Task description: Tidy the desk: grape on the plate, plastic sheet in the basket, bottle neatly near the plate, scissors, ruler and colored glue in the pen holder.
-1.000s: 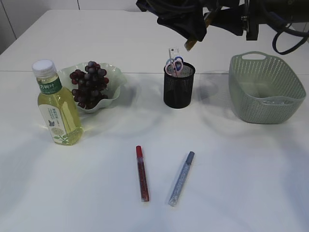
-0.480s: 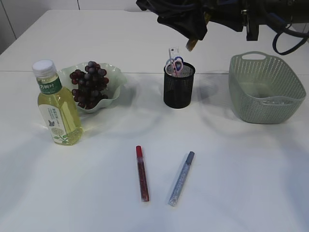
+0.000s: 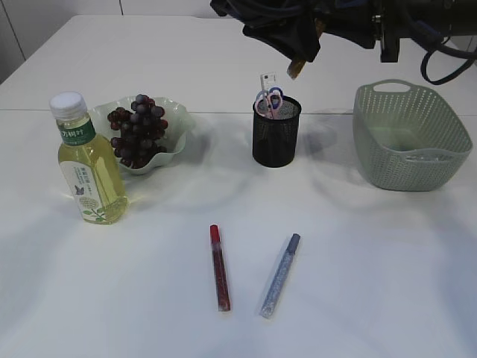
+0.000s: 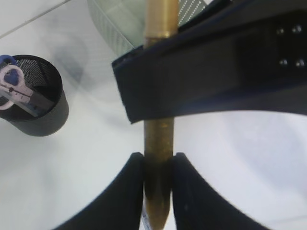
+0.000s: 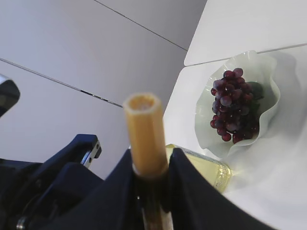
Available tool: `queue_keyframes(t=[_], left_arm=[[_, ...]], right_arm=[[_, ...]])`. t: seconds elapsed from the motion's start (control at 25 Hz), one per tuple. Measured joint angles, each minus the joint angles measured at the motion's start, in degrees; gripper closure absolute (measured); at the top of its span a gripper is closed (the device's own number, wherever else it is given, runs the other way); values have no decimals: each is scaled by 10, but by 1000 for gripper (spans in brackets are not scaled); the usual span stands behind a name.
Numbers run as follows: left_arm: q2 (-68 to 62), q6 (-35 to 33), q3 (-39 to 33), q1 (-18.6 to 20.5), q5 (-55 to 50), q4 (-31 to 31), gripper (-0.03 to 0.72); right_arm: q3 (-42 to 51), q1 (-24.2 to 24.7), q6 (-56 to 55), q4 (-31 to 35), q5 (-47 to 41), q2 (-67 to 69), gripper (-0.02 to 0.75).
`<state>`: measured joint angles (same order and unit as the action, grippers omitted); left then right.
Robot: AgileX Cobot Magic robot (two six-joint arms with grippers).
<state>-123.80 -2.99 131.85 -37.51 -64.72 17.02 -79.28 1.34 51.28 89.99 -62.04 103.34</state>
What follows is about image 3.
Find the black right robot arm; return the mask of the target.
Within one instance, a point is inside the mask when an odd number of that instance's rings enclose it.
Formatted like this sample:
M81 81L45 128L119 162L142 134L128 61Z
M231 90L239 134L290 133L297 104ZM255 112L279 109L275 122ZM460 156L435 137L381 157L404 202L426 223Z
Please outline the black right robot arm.
M437 51L447 37L476 34L475 1L318 1L314 15L328 34L365 49L379 43L383 63L398 61L404 38Z

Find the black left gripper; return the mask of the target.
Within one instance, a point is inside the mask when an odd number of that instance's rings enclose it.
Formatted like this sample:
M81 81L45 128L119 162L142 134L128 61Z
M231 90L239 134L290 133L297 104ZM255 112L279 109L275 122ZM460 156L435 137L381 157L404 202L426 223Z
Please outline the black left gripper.
M230 16L242 24L246 37L259 40L293 60L313 62L320 51L313 1L211 1L221 17Z

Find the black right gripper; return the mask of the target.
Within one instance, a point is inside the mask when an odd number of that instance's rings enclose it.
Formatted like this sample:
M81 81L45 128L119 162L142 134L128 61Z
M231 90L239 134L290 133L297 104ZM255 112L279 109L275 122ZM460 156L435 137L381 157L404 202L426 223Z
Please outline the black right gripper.
M316 18L326 24L327 34L349 40L365 49L374 48L377 37L381 46L381 62L398 62L399 10L395 1L319 1Z

